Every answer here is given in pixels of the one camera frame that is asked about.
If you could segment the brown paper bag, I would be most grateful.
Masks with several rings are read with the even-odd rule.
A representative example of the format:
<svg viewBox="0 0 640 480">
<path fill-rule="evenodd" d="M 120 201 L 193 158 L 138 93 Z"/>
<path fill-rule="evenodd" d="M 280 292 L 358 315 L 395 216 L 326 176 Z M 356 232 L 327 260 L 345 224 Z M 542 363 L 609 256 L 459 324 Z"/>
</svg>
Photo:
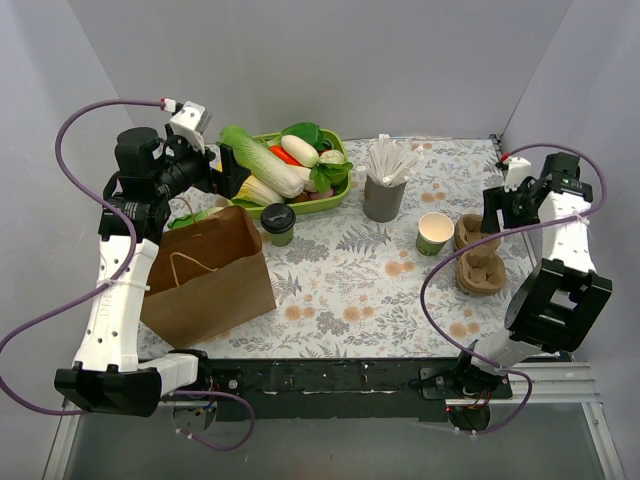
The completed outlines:
<svg viewBox="0 0 640 480">
<path fill-rule="evenodd" d="M 148 284 L 141 322 L 176 349 L 276 308 L 261 236 L 239 206 L 165 232 Z"/>
</svg>

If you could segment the green paper coffee cup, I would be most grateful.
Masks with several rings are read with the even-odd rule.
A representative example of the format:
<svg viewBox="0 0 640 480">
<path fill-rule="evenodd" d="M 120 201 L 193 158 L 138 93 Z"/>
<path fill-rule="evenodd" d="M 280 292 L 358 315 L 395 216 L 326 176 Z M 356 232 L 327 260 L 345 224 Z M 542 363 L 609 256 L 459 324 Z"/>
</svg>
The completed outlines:
<svg viewBox="0 0 640 480">
<path fill-rule="evenodd" d="M 270 232 L 269 237 L 271 243 L 276 247 L 285 247 L 293 241 L 294 228 L 291 227 L 287 230 Z"/>
</svg>

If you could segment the black coffee cup lid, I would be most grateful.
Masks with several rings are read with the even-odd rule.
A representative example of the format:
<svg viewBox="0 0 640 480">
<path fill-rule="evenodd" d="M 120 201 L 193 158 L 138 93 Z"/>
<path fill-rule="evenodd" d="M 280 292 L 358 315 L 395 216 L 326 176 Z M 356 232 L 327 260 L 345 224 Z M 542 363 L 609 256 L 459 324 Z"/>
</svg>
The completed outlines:
<svg viewBox="0 0 640 480">
<path fill-rule="evenodd" d="M 291 230 L 296 221 L 294 210 L 287 204 L 274 203 L 262 210 L 260 223 L 270 234 L 283 234 Z"/>
</svg>

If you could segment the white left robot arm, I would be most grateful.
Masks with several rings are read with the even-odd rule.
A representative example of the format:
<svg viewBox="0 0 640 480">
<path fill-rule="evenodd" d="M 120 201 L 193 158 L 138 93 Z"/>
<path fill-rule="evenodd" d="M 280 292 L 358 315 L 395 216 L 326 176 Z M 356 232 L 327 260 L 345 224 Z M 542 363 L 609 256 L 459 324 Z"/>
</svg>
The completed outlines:
<svg viewBox="0 0 640 480">
<path fill-rule="evenodd" d="M 118 169 L 103 190 L 97 288 L 73 364 L 57 370 L 54 387 L 84 412 L 150 416 L 160 399 L 180 388 L 193 400 L 213 386 L 204 353 L 174 350 L 140 362 L 137 331 L 151 267 L 170 216 L 170 200 L 190 188 L 233 198 L 249 170 L 230 146 L 197 150 L 173 130 L 150 127 L 120 133 Z"/>
</svg>

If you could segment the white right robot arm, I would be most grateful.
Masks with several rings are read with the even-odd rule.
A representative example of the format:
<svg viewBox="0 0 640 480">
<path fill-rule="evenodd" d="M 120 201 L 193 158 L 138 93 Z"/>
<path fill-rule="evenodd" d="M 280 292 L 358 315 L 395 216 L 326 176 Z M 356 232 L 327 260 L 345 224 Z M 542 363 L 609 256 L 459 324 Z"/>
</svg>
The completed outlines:
<svg viewBox="0 0 640 480">
<path fill-rule="evenodd" d="M 498 255 L 496 233 L 541 225 L 541 258 L 513 295 L 504 326 L 473 342 L 461 353 L 452 373 L 454 389 L 464 397 L 495 391 L 508 369 L 539 353 L 572 352 L 585 339 L 612 293 L 591 260 L 584 211 L 593 201 L 592 187 L 580 179 L 580 159 L 570 153 L 546 157 L 539 177 L 522 157 L 503 156 L 502 185 L 483 193 L 483 212 L 462 216 L 454 244 L 461 251 L 458 286 L 488 296 L 506 284 L 506 267 Z"/>
</svg>

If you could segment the brown cardboard cup carrier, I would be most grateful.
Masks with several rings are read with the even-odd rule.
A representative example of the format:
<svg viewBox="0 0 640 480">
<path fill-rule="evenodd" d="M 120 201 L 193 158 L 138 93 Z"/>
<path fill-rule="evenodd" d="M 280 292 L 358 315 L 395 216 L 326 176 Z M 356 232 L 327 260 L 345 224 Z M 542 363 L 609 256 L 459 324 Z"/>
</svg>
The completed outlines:
<svg viewBox="0 0 640 480">
<path fill-rule="evenodd" d="M 461 216 L 455 225 L 454 247 L 459 250 L 485 237 L 480 231 L 482 217 L 477 214 Z M 500 240 L 494 240 L 466 251 L 458 259 L 457 284 L 468 294 L 492 296 L 506 284 L 506 270 L 502 258 L 497 254 Z"/>
</svg>

